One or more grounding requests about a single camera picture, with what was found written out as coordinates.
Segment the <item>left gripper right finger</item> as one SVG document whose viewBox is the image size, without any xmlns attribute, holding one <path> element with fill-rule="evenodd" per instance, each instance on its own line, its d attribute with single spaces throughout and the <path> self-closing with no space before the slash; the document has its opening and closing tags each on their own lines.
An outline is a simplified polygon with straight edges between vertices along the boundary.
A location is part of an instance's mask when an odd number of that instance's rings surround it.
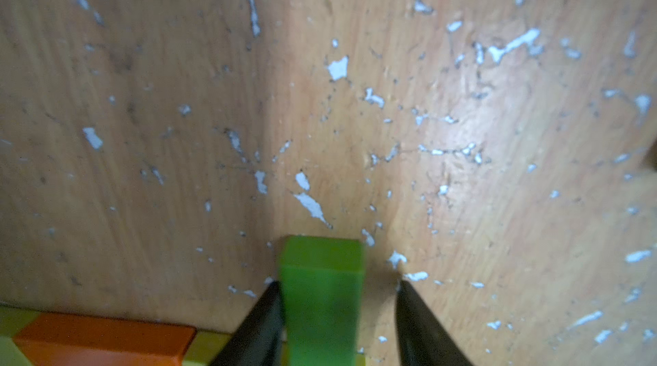
<svg viewBox="0 0 657 366">
<path fill-rule="evenodd" d="M 401 365 L 473 365 L 406 280 L 396 294 L 395 328 Z"/>
</svg>

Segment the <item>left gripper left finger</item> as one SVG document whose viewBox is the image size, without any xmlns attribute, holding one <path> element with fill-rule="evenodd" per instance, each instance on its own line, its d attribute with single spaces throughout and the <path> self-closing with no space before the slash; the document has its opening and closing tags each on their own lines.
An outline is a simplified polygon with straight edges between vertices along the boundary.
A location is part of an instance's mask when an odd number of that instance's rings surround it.
<svg viewBox="0 0 657 366">
<path fill-rule="evenodd" d="M 284 310 L 280 282 L 272 282 L 210 365 L 281 365 Z"/>
</svg>

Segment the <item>small green block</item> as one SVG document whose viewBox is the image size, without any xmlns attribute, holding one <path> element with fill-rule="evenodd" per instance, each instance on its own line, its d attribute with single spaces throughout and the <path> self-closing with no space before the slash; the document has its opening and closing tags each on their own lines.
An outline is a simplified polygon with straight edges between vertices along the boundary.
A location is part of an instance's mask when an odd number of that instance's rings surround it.
<svg viewBox="0 0 657 366">
<path fill-rule="evenodd" d="M 356 364 L 364 275 L 355 239 L 287 238 L 279 279 L 289 364 Z"/>
</svg>

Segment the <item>yellow block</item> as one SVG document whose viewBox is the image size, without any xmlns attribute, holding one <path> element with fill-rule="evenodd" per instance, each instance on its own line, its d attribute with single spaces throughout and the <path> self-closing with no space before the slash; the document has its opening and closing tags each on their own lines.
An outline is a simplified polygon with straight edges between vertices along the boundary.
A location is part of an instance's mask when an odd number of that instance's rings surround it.
<svg viewBox="0 0 657 366">
<path fill-rule="evenodd" d="M 39 315 L 39 311 L 1 306 L 1 366 L 32 366 L 13 338 Z"/>
<path fill-rule="evenodd" d="M 199 330 L 188 347 L 182 366 L 208 366 L 230 341 L 231 335 Z"/>
</svg>

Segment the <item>orange block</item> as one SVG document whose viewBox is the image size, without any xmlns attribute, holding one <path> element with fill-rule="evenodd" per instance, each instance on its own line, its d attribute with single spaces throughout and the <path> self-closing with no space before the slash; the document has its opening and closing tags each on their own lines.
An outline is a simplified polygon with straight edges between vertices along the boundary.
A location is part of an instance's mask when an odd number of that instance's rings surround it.
<svg viewBox="0 0 657 366">
<path fill-rule="evenodd" d="M 34 365 L 181 365 L 189 326 L 43 313 L 13 337 Z"/>
</svg>

